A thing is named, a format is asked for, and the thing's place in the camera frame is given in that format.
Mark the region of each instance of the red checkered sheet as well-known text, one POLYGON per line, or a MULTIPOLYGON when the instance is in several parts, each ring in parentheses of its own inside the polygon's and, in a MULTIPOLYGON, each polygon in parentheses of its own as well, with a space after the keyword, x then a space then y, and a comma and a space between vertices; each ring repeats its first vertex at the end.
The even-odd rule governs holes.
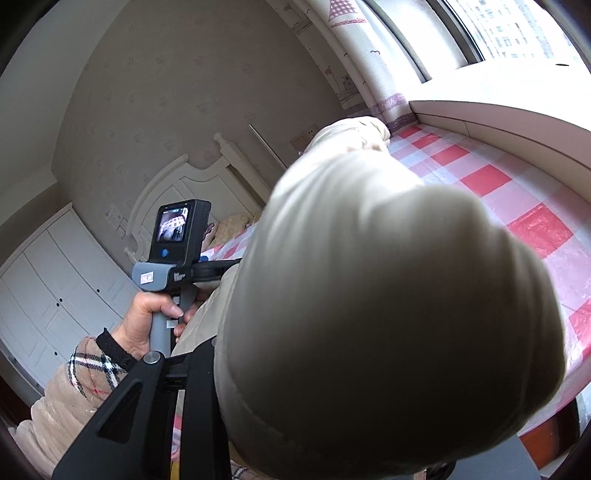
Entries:
POLYGON ((255 232, 255 229, 256 224, 253 224, 240 233, 240 235, 228 240, 223 245, 218 245, 215 248, 203 252, 202 255, 205 255, 210 260, 234 260, 235 258, 242 258, 248 246, 248 241, 255 232))
MULTIPOLYGON (((591 205, 541 170, 477 140, 427 125, 391 139, 391 155, 428 183, 445 183, 480 197, 490 218, 544 259, 554 281, 565 332, 567 374, 528 432, 568 404, 591 381, 591 205)), ((204 254, 243 256, 252 225, 204 254)))

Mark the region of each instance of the bed frame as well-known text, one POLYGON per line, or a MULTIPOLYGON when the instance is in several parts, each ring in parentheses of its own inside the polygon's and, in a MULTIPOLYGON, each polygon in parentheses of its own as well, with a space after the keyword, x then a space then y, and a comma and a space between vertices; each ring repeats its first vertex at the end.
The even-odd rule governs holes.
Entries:
POLYGON ((187 154, 164 167, 144 188, 131 210, 126 236, 137 243, 125 253, 133 262, 150 254, 156 214, 161 205, 188 199, 212 203, 210 221, 219 222, 236 213, 258 218, 267 204, 270 188, 248 163, 240 149, 217 133, 213 139, 222 156, 204 170, 191 166, 187 154))

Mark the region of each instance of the label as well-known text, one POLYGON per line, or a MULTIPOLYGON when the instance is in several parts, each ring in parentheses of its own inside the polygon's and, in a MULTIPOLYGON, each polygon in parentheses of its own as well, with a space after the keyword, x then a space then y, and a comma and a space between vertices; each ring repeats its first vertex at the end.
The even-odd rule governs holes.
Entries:
POLYGON ((152 283, 154 281, 154 272, 142 273, 139 276, 139 284, 144 285, 146 283, 152 283))

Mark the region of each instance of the hand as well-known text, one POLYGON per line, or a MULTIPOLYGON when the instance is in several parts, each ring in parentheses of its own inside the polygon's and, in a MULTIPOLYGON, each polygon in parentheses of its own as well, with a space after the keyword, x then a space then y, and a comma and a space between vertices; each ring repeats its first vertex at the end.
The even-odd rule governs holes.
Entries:
POLYGON ((205 301, 209 298, 212 294, 214 288, 199 288, 197 292, 197 297, 195 298, 195 302, 190 306, 190 308, 185 312, 182 319, 178 320, 178 325, 174 328, 174 336, 177 338, 176 342, 181 338, 185 328, 189 321, 193 318, 193 315, 197 313, 197 310, 205 301))
POLYGON ((170 295, 141 291, 135 295, 121 325, 111 334, 126 352, 138 360, 150 350, 150 329, 154 312, 162 312, 171 318, 177 318, 183 314, 170 295))

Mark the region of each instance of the windowsill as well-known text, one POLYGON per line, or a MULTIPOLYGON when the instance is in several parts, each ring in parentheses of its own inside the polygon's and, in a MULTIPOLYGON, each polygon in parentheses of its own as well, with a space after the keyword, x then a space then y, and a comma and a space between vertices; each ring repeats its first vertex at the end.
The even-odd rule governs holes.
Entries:
POLYGON ((591 131, 591 74, 550 61, 489 60, 423 83, 407 98, 489 103, 541 113, 591 131))
POLYGON ((414 88, 422 123, 516 155, 591 203, 591 75, 546 62, 490 60, 414 88))

